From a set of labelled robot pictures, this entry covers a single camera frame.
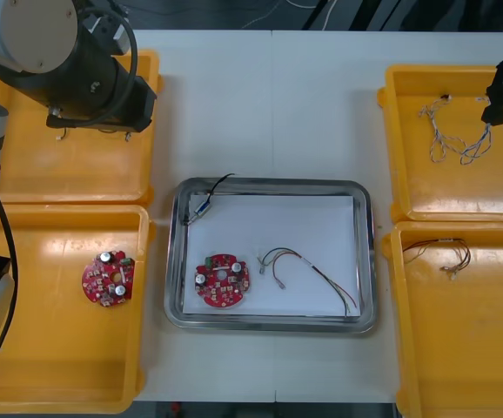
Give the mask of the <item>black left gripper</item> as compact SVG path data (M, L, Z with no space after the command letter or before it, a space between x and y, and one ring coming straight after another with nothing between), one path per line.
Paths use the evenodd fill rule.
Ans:
M128 98L114 116L114 127L127 132L125 142L130 142L130 132L142 132L151 124L156 99L152 88L142 77L136 76Z

